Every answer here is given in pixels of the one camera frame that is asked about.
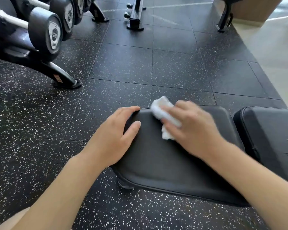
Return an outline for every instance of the chrome dumbbell handle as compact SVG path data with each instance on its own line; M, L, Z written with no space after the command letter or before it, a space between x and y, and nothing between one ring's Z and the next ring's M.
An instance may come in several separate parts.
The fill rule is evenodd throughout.
M46 3L43 3L39 0L27 0L31 5L36 6L36 7L41 7L43 9L49 10L50 6Z
M23 29L28 29L28 25L29 25L28 22L26 22L22 19L19 19L19 18L15 18L11 15L8 15L3 10L0 10L0 19L2 21L14 24L15 26L21 27Z

